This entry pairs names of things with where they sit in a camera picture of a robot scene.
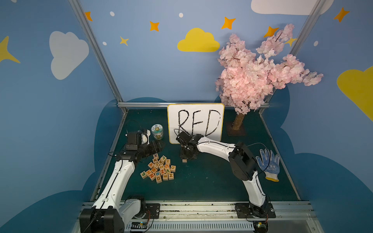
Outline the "wooden block letter E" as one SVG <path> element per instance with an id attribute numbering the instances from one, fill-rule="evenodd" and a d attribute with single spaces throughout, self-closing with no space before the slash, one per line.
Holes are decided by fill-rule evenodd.
<path id="1" fill-rule="evenodd" d="M 163 174 L 162 178 L 163 178 L 164 181 L 168 181 L 169 180 L 169 174 L 168 173 Z"/>

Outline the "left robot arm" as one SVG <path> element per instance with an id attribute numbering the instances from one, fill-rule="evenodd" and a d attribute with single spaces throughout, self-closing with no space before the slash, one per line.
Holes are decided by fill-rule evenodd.
<path id="1" fill-rule="evenodd" d="M 116 154 L 116 163 L 100 197 L 90 209 L 84 209 L 79 216 L 82 233 L 123 233 L 126 225 L 136 215 L 144 216 L 146 211 L 143 197 L 130 198 L 120 205 L 127 183 L 138 163 L 148 156 L 159 153 L 163 141 L 126 145 Z"/>

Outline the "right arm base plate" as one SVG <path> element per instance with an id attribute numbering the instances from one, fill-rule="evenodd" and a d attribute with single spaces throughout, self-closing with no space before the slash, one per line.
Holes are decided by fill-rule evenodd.
<path id="1" fill-rule="evenodd" d="M 276 218 L 275 210 L 271 203 L 264 203 L 260 207 L 252 203 L 236 203 L 235 211 L 238 218 Z"/>

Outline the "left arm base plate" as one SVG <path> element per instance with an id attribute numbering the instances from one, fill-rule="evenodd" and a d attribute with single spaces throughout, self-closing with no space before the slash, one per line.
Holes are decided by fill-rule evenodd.
<path id="1" fill-rule="evenodd" d="M 141 219 L 159 219 L 160 204 L 159 203 L 146 203 L 140 209 L 139 217 Z"/>

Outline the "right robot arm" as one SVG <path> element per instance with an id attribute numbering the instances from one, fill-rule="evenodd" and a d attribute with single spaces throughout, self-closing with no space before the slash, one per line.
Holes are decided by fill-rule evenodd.
<path id="1" fill-rule="evenodd" d="M 254 156 L 244 143 L 228 144 L 201 134 L 191 136 L 184 131 L 179 132 L 176 140 L 181 144 L 180 157 L 184 160 L 195 159 L 199 153 L 209 153 L 230 163 L 233 174 L 243 182 L 249 197 L 248 203 L 235 206 L 239 218 L 276 217 L 273 205 L 260 185 Z"/>

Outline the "wooden block letter D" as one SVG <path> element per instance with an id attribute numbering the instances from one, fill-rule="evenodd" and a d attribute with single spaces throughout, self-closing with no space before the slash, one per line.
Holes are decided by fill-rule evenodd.
<path id="1" fill-rule="evenodd" d="M 162 182 L 162 177 L 161 176 L 156 176 L 155 180 L 156 180 L 156 183 L 161 183 Z"/>

